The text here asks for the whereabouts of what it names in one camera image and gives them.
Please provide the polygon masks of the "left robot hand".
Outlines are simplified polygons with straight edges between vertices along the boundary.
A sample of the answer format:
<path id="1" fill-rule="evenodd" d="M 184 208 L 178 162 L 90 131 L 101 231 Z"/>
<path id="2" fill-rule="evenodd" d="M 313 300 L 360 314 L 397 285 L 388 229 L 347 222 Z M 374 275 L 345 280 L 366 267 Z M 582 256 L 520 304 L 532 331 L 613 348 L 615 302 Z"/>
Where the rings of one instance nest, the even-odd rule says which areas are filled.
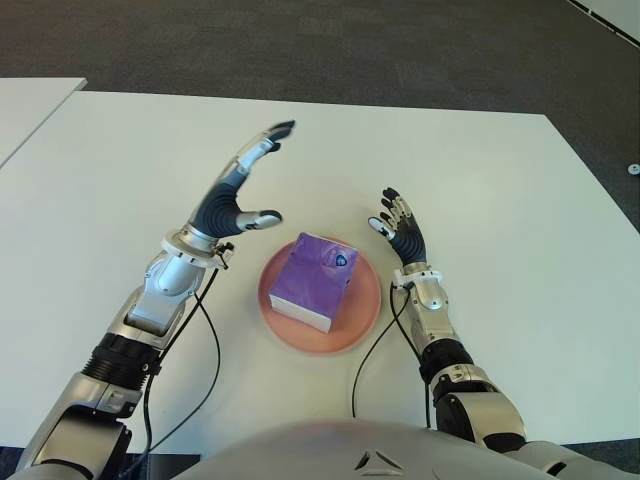
<path id="1" fill-rule="evenodd" d="M 222 239 L 249 230 L 264 230 L 282 222 L 276 210 L 243 211 L 238 192 L 262 157 L 278 151 L 295 127 L 294 120 L 275 124 L 256 135 L 229 161 L 192 213 L 189 224 L 203 235 Z"/>

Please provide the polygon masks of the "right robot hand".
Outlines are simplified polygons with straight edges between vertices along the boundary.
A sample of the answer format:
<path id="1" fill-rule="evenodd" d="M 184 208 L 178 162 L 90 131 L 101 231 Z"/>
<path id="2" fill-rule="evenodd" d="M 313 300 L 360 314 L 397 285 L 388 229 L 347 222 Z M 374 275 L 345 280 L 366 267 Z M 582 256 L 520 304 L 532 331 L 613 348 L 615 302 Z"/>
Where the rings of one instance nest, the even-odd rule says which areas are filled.
<path id="1" fill-rule="evenodd" d="M 409 204 L 391 187 L 382 191 L 380 202 L 385 211 L 369 217 L 369 226 L 386 239 L 403 266 L 426 263 L 426 244 Z"/>

